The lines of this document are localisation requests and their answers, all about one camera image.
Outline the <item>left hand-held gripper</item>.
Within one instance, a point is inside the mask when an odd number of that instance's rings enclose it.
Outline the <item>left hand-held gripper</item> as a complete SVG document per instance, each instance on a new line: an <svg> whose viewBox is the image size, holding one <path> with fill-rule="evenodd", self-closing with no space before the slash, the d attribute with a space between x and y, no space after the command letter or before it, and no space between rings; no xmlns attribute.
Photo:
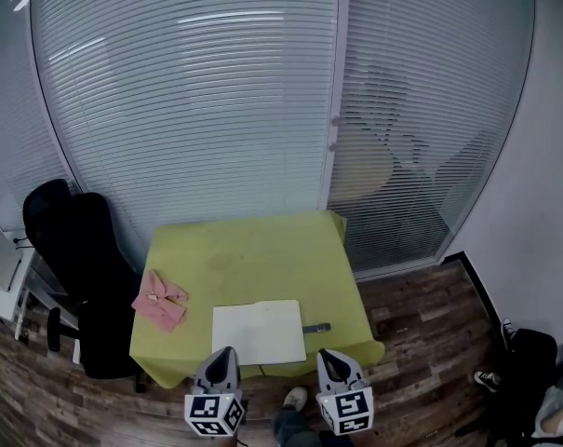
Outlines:
<svg viewBox="0 0 563 447"><path fill-rule="evenodd" d="M184 420L200 437L230 438L236 434L246 409L239 360L226 346L198 368L191 393L184 398Z"/></svg>

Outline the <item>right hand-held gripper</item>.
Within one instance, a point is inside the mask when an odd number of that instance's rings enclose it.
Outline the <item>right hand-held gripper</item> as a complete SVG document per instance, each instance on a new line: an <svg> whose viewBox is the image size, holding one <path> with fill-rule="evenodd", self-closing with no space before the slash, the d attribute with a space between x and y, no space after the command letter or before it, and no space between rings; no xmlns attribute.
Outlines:
<svg viewBox="0 0 563 447"><path fill-rule="evenodd" d="M316 355L321 392L348 387L334 393L319 393L316 400L330 430L337 436L370 430L373 424L372 389L360 365L342 352L320 349Z"/></svg>

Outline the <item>dark strap-closure notebook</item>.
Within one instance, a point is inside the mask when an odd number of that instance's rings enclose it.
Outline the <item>dark strap-closure notebook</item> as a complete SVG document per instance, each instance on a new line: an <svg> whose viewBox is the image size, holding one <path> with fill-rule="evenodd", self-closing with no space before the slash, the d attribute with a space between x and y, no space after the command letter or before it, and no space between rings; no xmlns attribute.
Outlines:
<svg viewBox="0 0 563 447"><path fill-rule="evenodd" d="M211 351L231 347L240 366L306 361L304 336L328 332L328 322L304 325L296 300L213 308Z"/></svg>

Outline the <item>person's light shoe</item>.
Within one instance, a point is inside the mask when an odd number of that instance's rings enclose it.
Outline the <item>person's light shoe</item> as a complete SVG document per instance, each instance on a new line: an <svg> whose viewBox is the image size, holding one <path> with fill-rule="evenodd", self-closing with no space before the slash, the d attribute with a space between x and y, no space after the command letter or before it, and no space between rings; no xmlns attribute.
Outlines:
<svg viewBox="0 0 563 447"><path fill-rule="evenodd" d="M307 403L308 389L304 386L296 386L292 388L283 401L283 409L290 409L300 412Z"/></svg>

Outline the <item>person's jeans leg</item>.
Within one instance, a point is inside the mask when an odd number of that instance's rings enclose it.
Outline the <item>person's jeans leg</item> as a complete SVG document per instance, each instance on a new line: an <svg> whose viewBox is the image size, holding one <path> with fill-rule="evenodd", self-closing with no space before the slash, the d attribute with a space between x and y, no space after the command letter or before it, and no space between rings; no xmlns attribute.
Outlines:
<svg viewBox="0 0 563 447"><path fill-rule="evenodd" d="M275 417L273 432L278 447L323 447L319 434L293 407L283 407Z"/></svg>

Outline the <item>folded pink cloth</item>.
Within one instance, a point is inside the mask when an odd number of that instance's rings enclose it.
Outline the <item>folded pink cloth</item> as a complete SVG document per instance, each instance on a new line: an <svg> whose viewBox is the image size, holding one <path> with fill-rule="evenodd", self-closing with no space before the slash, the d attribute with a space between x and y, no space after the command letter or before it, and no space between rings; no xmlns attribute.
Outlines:
<svg viewBox="0 0 563 447"><path fill-rule="evenodd" d="M189 295L185 290L150 270L143 275L139 294L131 306L161 331L173 332L185 320L186 307L183 303L188 301Z"/></svg>

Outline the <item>green tablecloth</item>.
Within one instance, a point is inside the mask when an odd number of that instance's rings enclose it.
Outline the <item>green tablecloth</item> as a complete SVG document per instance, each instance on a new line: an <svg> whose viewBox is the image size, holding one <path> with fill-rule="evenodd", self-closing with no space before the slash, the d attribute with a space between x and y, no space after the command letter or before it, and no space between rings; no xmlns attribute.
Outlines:
<svg viewBox="0 0 563 447"><path fill-rule="evenodd" d="M321 348L363 367L378 364L385 347L371 332L344 231L343 218L332 211L156 228L144 271L188 294L185 319L164 332L136 316L130 356L159 386L174 388L210 355L215 307L296 300L304 325L327 323L330 331L305 335L305 361L243 365L243 378L310 373Z"/></svg>

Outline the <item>empty black office chair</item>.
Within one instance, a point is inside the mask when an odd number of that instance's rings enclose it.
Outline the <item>empty black office chair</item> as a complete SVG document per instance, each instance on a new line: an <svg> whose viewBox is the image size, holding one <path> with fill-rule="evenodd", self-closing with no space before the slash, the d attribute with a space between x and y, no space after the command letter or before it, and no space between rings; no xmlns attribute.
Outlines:
<svg viewBox="0 0 563 447"><path fill-rule="evenodd" d="M135 379L146 390L142 367L129 349L141 275L127 262L114 235L105 198L97 193L74 195L63 179L34 189L24 200L22 218L32 246L77 304L77 328L60 320L60 309L47 317L47 346L60 351L60 341L80 344L80 362L87 377Z"/></svg>

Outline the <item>wide white window blind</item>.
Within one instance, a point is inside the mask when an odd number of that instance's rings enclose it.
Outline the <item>wide white window blind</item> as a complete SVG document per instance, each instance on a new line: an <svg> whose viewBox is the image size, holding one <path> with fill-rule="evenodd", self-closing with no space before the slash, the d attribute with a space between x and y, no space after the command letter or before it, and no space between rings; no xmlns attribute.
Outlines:
<svg viewBox="0 0 563 447"><path fill-rule="evenodd" d="M79 186L143 267L164 224L317 210L339 0L28 0Z"/></svg>

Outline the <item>glass door with blinds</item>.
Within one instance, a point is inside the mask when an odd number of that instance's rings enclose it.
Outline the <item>glass door with blinds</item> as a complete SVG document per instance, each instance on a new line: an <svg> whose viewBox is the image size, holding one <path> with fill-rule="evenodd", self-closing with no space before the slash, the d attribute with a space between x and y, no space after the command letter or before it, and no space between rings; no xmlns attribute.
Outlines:
<svg viewBox="0 0 563 447"><path fill-rule="evenodd" d="M328 207L353 270L438 258L511 128L535 0L349 0Z"/></svg>

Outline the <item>narrow white window blind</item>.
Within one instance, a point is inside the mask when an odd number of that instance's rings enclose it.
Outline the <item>narrow white window blind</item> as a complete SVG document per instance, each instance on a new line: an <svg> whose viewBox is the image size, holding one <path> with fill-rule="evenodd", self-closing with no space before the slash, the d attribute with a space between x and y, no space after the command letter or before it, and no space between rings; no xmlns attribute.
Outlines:
<svg viewBox="0 0 563 447"><path fill-rule="evenodd" d="M53 179L76 183L41 88L29 1L0 0L0 227L21 229L25 197Z"/></svg>

